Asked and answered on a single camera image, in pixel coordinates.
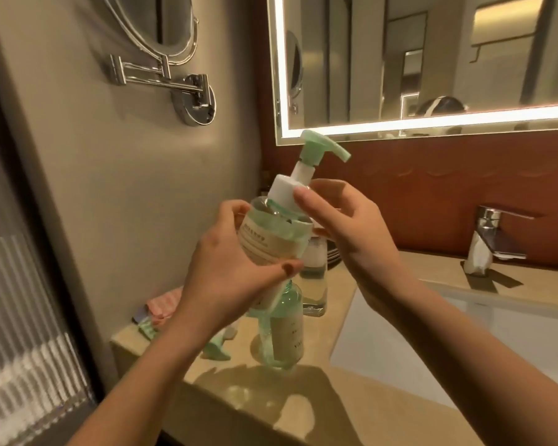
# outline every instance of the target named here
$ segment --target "countertop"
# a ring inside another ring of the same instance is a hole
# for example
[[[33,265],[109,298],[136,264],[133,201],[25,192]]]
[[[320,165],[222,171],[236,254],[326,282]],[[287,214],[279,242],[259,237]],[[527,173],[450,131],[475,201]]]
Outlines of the countertop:
[[[558,271],[495,263],[492,278],[472,278],[458,258],[401,254],[426,282],[558,307]],[[295,367],[262,366],[257,322],[243,318],[224,344],[231,360],[198,358],[179,382],[164,430],[186,446],[481,444],[457,410],[330,365],[356,285],[343,264],[327,275],[327,313],[305,316]],[[121,374],[148,345],[132,324],[112,338]]]

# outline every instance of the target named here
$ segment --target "chrome faucet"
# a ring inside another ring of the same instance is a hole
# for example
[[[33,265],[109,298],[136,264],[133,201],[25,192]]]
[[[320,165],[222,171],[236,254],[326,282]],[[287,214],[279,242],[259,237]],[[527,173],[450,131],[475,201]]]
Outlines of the chrome faucet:
[[[502,213],[524,217],[525,219],[541,217],[535,213],[500,205],[478,206],[476,228],[471,239],[469,255],[463,264],[463,270],[466,274],[484,277],[492,264],[493,257],[501,260],[527,258],[527,255],[521,251],[514,239],[498,227]]]

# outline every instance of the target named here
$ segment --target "green pump head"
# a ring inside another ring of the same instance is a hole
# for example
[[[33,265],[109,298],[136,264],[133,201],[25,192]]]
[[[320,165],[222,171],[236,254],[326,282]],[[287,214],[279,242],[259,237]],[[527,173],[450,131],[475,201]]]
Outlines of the green pump head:
[[[305,129],[302,131],[300,137],[304,139],[304,146],[300,153],[300,161],[307,166],[318,166],[326,151],[332,151],[344,163],[351,157],[351,153],[342,146],[316,131]]]

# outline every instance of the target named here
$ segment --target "sink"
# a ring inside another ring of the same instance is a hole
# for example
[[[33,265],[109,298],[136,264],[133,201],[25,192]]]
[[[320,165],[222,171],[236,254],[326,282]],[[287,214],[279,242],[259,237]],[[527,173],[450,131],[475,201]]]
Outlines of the sink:
[[[558,308],[450,286],[428,286],[558,383]],[[359,290],[331,355],[331,364],[454,407],[412,347],[366,305]]]

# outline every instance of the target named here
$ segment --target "led light strip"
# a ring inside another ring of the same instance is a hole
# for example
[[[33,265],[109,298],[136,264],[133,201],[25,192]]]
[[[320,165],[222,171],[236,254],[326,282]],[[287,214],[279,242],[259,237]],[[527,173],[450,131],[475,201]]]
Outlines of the led light strip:
[[[281,137],[297,138],[300,137],[303,129],[289,129],[283,0],[275,0],[275,28],[277,33],[279,101],[281,105]],[[511,109],[508,111],[475,112],[416,119],[386,120],[382,122],[367,122],[364,124],[332,125],[330,127],[316,127],[310,129],[320,134],[339,135],[393,131],[398,129],[462,127],[465,125],[503,124],[506,122],[528,122],[530,120],[552,119],[558,119],[558,106]]]

